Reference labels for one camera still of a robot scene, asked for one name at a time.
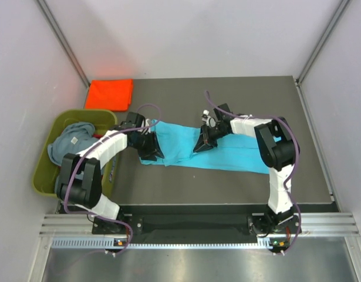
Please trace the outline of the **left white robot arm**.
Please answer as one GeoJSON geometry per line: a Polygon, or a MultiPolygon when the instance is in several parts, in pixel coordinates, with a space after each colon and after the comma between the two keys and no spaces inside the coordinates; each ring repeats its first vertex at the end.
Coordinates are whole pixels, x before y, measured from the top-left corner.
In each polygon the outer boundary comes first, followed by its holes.
{"type": "Polygon", "coordinates": [[[125,222],[120,206],[103,193],[101,171],[128,147],[136,149],[144,160],[164,158],[157,135],[151,129],[158,122],[130,112],[125,121],[113,126],[87,149],[66,154],[55,189],[57,197],[63,201],[65,212],[71,213],[68,208],[70,203],[82,209],[77,214],[94,215],[104,220],[111,232],[119,233],[125,228],[132,235],[133,230],[125,222]]]}

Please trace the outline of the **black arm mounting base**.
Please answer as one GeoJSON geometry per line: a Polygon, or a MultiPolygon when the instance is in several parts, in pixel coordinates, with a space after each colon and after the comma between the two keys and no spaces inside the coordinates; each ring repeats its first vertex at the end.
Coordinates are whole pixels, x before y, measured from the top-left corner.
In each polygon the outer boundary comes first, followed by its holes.
{"type": "Polygon", "coordinates": [[[138,236],[171,231],[191,237],[193,231],[204,231],[202,240],[212,238],[214,231],[237,237],[295,234],[305,224],[307,214],[339,211],[336,203],[300,204],[291,208],[291,219],[279,220],[264,204],[123,205],[121,209],[123,214],[118,219],[138,236]]]}

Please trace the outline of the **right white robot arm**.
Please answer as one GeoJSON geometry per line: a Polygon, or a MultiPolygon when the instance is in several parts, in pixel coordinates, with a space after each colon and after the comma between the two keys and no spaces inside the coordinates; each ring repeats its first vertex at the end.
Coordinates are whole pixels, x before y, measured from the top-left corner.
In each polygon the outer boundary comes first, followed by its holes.
{"type": "Polygon", "coordinates": [[[269,199],[264,218],[253,220],[251,230],[259,237],[282,231],[293,218],[291,178],[300,153],[286,120],[282,117],[260,119],[251,115],[238,116],[230,111],[226,103],[215,107],[214,113],[212,117],[208,110],[203,111],[203,125],[193,152],[214,149],[218,140],[228,135],[255,138],[260,157],[269,168],[269,199]]]}

